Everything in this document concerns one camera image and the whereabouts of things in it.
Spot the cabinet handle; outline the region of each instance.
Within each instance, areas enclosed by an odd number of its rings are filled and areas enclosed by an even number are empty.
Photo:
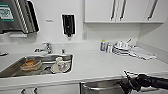
[[[23,89],[23,90],[21,91],[21,94],[26,94],[26,93],[25,93],[25,91],[26,91],[26,90],[25,90],[25,89]]]
[[[148,20],[149,20],[150,18],[152,18],[153,13],[154,13],[154,10],[155,10],[155,8],[156,8],[157,2],[158,2],[158,0],[155,0],[155,1],[154,1],[153,6],[152,6],[152,9],[151,9],[151,11],[150,11],[150,14],[149,14],[149,16],[148,16]]]
[[[93,87],[89,87],[89,86],[86,86],[85,84],[83,84],[83,87],[85,89],[89,89],[89,90],[102,91],[102,90],[116,89],[116,88],[119,88],[120,86],[113,86],[113,87],[106,87],[106,88],[93,88]]]
[[[124,2],[123,2],[123,7],[122,7],[122,13],[121,13],[121,16],[120,16],[120,21],[124,17],[124,11],[125,11],[126,2],[127,2],[126,0],[124,0]]]
[[[34,94],[38,94],[37,88],[34,89]]]
[[[149,91],[157,91],[158,88],[150,88],[150,89],[141,89],[141,92],[149,92]]]
[[[112,10],[112,15],[111,15],[111,21],[114,18],[115,5],[116,5],[116,0],[114,0],[114,3],[113,3],[113,10]]]

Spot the white cup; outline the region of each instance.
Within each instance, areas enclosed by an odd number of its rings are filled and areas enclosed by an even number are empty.
[[[121,48],[121,47],[122,47],[122,41],[118,41],[118,42],[117,42],[117,47],[118,47],[118,48]]]
[[[122,42],[122,48],[127,49],[128,48],[128,43],[127,42]]]

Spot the wall outlet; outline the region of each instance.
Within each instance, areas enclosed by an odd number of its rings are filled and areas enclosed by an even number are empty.
[[[86,32],[82,33],[82,40],[87,40],[87,33]]]

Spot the stacked plates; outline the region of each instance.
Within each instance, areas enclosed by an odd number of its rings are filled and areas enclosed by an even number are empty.
[[[113,46],[113,53],[118,54],[118,55],[129,55],[129,49],[131,47],[128,46],[128,48],[122,48],[122,47],[117,47],[116,45]]]

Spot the upper cabinet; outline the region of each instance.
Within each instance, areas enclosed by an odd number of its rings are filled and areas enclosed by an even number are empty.
[[[149,0],[119,0],[116,22],[139,22],[144,19]]]
[[[114,23],[118,0],[85,0],[85,22]]]
[[[86,23],[162,23],[168,0],[85,0]]]
[[[168,0],[150,0],[144,23],[163,23],[168,16]]]

